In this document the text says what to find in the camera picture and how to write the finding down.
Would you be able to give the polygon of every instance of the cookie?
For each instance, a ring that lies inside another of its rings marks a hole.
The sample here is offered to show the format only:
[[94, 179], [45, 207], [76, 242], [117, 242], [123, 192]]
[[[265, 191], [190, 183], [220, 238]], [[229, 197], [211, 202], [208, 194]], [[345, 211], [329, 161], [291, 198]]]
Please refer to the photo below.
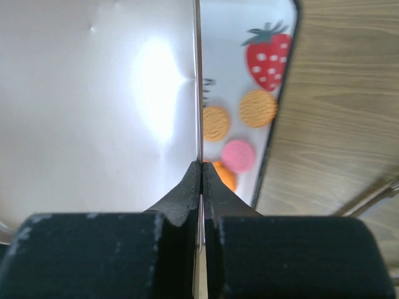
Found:
[[234, 173], [225, 168], [222, 165], [222, 162], [213, 162], [212, 164], [223, 184], [225, 184], [230, 190], [235, 191], [237, 188], [237, 181]]
[[255, 150], [248, 142], [232, 140], [222, 149], [222, 163], [234, 173], [243, 173], [254, 165]]
[[203, 110], [204, 139], [208, 141], [222, 140], [230, 130], [230, 116], [221, 107], [210, 106]]
[[250, 128], [266, 126], [273, 120], [276, 111], [276, 99], [265, 90], [247, 93], [239, 104], [239, 117]]

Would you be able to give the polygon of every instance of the wooden table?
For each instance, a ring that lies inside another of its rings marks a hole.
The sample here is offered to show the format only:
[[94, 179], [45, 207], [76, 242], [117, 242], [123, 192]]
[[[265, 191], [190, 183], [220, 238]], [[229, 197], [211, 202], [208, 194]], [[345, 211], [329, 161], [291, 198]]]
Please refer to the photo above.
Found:
[[[333, 214], [399, 175], [399, 1], [302, 3], [263, 214]], [[363, 219], [399, 275], [399, 198]]]

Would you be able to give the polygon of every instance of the white metal surface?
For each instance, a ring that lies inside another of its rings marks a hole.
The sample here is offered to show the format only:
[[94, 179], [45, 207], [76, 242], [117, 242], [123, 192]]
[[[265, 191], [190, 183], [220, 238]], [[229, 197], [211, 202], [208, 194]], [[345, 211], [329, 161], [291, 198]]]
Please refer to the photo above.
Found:
[[0, 221], [142, 211], [201, 148], [185, 0], [0, 3]]

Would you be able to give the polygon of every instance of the pink cookie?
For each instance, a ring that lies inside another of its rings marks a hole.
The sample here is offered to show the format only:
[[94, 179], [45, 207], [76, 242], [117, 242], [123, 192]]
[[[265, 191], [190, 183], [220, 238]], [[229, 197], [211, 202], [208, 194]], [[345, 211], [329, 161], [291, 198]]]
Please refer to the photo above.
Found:
[[254, 148], [243, 140], [232, 140], [222, 150], [223, 165], [234, 173], [250, 170], [254, 162]]

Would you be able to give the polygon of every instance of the red strawberry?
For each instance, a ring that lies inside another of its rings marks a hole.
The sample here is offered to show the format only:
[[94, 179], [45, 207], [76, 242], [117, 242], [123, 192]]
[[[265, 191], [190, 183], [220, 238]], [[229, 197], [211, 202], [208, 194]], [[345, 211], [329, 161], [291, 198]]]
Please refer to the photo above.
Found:
[[280, 21], [270, 29], [270, 23], [266, 23], [263, 30], [248, 30], [255, 36], [242, 44], [248, 45], [246, 58], [249, 72], [255, 81], [269, 92], [281, 84], [291, 47], [290, 35], [283, 33], [288, 26], [281, 25]]

